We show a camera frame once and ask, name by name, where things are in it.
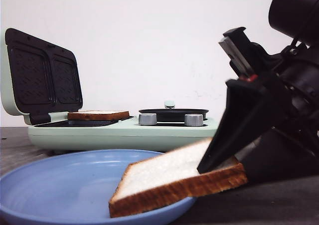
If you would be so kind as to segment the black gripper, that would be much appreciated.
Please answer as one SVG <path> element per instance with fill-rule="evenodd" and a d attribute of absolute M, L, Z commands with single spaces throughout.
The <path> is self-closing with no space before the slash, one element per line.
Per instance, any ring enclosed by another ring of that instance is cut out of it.
<path fill-rule="evenodd" d="M 318 48 L 300 44 L 269 55 L 252 42 L 250 49 L 253 74 L 227 81 L 226 109 L 198 172 L 237 153 L 249 184 L 318 175 Z"/>

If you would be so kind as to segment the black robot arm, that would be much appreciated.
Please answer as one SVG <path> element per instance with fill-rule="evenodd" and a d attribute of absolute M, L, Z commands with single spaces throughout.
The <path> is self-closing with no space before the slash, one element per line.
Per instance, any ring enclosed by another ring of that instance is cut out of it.
<path fill-rule="evenodd" d="M 270 26 L 292 43 L 270 55 L 244 28 L 224 33 L 221 47 L 237 79 L 198 171 L 216 169 L 250 143 L 242 159 L 255 183 L 319 173 L 319 0 L 272 0 Z"/>

